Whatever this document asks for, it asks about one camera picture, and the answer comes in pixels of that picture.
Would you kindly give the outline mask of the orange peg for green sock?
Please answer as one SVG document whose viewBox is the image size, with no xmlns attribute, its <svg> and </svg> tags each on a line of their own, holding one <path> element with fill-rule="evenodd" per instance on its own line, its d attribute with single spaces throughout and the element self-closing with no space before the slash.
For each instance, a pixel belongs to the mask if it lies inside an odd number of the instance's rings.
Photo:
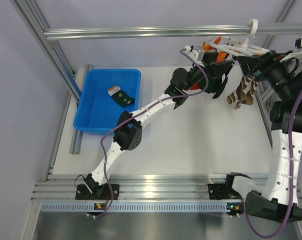
<svg viewBox="0 0 302 240">
<path fill-rule="evenodd" d="M 218 56 L 216 58 L 216 62 L 217 63 L 220 63 L 220 62 L 223 62 L 227 57 L 228 57 L 228 53 L 227 52 L 224 52 L 224 51 L 220 51 L 218 53 Z"/>
</svg>

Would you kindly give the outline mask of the orange clothes peg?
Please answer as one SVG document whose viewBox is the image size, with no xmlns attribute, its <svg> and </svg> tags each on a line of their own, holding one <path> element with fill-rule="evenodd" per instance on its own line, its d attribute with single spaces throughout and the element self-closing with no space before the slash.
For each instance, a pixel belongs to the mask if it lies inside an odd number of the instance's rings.
<svg viewBox="0 0 302 240">
<path fill-rule="evenodd" d="M 202 43 L 203 50 L 207 53 L 211 49 L 211 46 L 207 44 L 205 41 Z"/>
</svg>

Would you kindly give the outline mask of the white round clip hanger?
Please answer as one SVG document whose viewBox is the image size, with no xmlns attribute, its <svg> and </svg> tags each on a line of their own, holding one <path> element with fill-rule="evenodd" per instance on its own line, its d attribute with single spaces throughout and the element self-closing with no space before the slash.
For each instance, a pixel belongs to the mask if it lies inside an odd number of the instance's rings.
<svg viewBox="0 0 302 240">
<path fill-rule="evenodd" d="M 269 52 L 267 48 L 250 44 L 250 40 L 253 39 L 257 33 L 259 22 L 257 19 L 251 19 L 249 21 L 249 33 L 246 34 L 244 41 L 240 41 L 230 36 L 219 36 L 214 40 L 213 36 L 208 37 L 207 45 L 210 48 L 216 50 L 218 55 L 227 57 L 227 54 L 232 57 L 251 57 L 262 56 Z"/>
</svg>

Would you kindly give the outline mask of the red snowflake sock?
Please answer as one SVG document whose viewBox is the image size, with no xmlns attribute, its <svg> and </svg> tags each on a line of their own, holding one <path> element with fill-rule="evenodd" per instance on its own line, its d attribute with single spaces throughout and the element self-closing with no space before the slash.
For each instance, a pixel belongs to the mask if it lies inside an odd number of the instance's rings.
<svg viewBox="0 0 302 240">
<path fill-rule="evenodd" d="M 198 90 L 200 87 L 199 87 L 199 83 L 197 82 L 196 84 L 194 84 L 190 90 Z"/>
</svg>

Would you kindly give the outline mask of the green tree sock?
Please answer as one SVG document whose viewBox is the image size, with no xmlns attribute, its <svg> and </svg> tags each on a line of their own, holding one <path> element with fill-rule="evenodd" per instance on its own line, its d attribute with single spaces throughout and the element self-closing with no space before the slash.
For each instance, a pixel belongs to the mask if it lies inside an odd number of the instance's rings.
<svg viewBox="0 0 302 240">
<path fill-rule="evenodd" d="M 205 92 L 213 94 L 212 99 L 217 99 L 224 91 L 228 77 L 223 75 L 222 77 L 208 77 L 208 87 Z"/>
<path fill-rule="evenodd" d="M 125 108 L 135 103 L 135 98 L 129 96 L 119 86 L 115 85 L 107 90 L 111 98 L 121 107 Z"/>
</svg>

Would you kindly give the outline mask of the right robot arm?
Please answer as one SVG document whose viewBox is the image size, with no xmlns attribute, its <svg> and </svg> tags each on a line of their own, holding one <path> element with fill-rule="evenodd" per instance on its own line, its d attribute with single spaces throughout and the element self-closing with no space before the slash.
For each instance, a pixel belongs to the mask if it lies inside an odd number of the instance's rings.
<svg viewBox="0 0 302 240">
<path fill-rule="evenodd" d="M 289 53 L 270 51 L 262 56 L 237 58 L 244 77 L 267 81 L 279 100 L 273 103 L 271 121 L 272 157 L 264 188 L 246 175 L 231 173 L 224 185 L 229 198 L 244 198 L 244 211 L 278 223 L 302 221 L 298 206 L 297 180 L 302 153 L 302 70 L 289 69 L 298 59 Z"/>
</svg>

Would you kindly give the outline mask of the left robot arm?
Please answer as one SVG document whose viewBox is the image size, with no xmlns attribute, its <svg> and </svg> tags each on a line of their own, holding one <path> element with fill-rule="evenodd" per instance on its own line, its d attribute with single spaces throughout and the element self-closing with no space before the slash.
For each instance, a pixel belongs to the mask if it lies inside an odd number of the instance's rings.
<svg viewBox="0 0 302 240">
<path fill-rule="evenodd" d="M 199 94 L 213 94 L 215 99 L 221 95 L 234 61 L 213 52 L 199 57 L 193 57 L 185 49 L 181 53 L 192 62 L 190 70 L 182 67 L 175 69 L 169 86 L 160 97 L 138 110 L 124 111 L 120 115 L 115 128 L 110 131 L 113 134 L 110 148 L 102 148 L 102 161 L 84 177 L 84 183 L 77 186 L 76 199 L 98 200 L 107 195 L 112 199 L 114 191 L 109 175 L 119 156 L 137 148 L 142 141 L 143 129 L 157 117 L 180 107 L 191 96 L 187 91 L 192 87 L 198 85 Z"/>
</svg>

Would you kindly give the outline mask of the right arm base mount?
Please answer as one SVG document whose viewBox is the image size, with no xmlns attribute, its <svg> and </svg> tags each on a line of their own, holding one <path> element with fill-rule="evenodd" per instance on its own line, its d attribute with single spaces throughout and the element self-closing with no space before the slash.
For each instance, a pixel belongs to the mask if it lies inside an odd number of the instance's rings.
<svg viewBox="0 0 302 240">
<path fill-rule="evenodd" d="M 225 183 L 207 185 L 210 200 L 240 200 L 241 195 Z"/>
</svg>

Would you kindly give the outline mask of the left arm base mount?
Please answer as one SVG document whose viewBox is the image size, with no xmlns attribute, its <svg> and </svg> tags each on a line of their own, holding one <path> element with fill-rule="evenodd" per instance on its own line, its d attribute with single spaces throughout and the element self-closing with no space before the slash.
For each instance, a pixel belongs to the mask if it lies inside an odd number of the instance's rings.
<svg viewBox="0 0 302 240">
<path fill-rule="evenodd" d="M 94 192 L 90 192 L 85 184 L 79 184 L 76 188 L 76 200 L 111 200 L 111 198 L 111 190 L 107 184 L 99 186 Z"/>
</svg>

